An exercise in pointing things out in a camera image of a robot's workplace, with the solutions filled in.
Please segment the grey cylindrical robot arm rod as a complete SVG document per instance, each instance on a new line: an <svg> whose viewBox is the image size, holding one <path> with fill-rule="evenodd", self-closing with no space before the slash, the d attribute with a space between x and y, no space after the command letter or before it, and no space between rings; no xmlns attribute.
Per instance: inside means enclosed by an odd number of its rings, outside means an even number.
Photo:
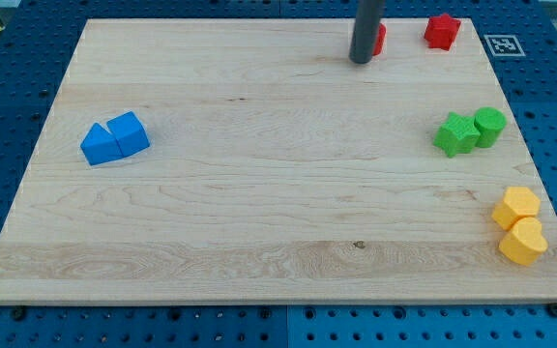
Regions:
<svg viewBox="0 0 557 348"><path fill-rule="evenodd" d="M349 60L367 64L373 56L385 0L360 0L350 42Z"/></svg>

